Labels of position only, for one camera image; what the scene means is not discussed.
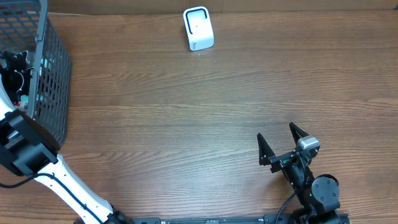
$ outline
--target wooden table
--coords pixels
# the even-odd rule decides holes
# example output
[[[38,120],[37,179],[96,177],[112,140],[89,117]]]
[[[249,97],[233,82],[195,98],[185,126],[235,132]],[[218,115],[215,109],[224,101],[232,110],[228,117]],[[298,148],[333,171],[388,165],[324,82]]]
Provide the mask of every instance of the wooden table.
[[[51,19],[73,59],[61,153],[130,217],[277,212],[292,189],[259,166],[256,134],[285,153],[294,121],[321,140],[310,168],[341,182],[341,213],[398,222],[398,13],[212,14],[198,52],[182,15]],[[38,183],[0,189],[0,223],[76,218]]]

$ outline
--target plastic basket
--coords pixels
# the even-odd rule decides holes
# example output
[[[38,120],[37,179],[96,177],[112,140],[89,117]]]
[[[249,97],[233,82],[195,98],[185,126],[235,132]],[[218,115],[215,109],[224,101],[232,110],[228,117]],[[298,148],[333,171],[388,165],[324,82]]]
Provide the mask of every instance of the plastic basket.
[[[47,17],[47,0],[0,0],[0,51],[5,50],[34,53],[26,113],[63,144],[72,64]]]

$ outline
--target wooden surface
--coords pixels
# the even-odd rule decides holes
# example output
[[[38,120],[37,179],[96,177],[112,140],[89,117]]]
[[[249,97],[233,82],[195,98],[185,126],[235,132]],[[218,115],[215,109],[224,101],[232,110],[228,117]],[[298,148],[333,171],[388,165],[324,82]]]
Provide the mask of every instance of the wooden surface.
[[[54,17],[73,60],[70,167],[130,217],[259,216],[292,193],[258,165],[288,123],[321,140],[310,168],[341,183],[352,223],[398,222],[398,13],[212,14],[191,52],[178,15]],[[15,183],[0,169],[1,182]],[[286,212],[298,207],[295,199]],[[0,223],[77,218],[31,182],[0,189]]]
[[[195,6],[210,12],[381,10],[397,7],[398,0],[49,0],[49,6],[69,14],[182,14]]]

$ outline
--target gray basket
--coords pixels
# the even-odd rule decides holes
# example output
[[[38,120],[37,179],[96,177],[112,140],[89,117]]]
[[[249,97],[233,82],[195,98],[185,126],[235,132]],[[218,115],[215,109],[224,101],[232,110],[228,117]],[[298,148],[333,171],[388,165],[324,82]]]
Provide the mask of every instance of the gray basket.
[[[72,64],[47,18],[47,0],[0,0],[0,51],[5,50],[35,51],[27,115],[63,144]]]

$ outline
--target robotic arm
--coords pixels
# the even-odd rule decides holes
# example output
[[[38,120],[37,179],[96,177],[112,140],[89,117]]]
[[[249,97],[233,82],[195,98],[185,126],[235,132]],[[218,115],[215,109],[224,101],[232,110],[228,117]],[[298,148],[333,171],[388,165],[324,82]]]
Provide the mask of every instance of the robotic arm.
[[[318,153],[319,141],[293,123],[290,124],[290,129],[296,148],[278,157],[264,137],[257,135],[260,165],[271,165],[271,172],[281,170],[295,190],[277,215],[178,220],[130,219],[90,190],[58,153],[60,146],[52,135],[19,110],[6,113],[0,121],[0,164],[15,175],[26,175],[28,178],[15,185],[0,184],[0,187],[14,188],[35,179],[53,190],[86,224],[348,224],[348,216],[338,215],[336,211],[340,207],[338,181],[331,175],[314,178],[308,168]],[[295,196],[302,208],[293,214],[281,215],[284,207]]]

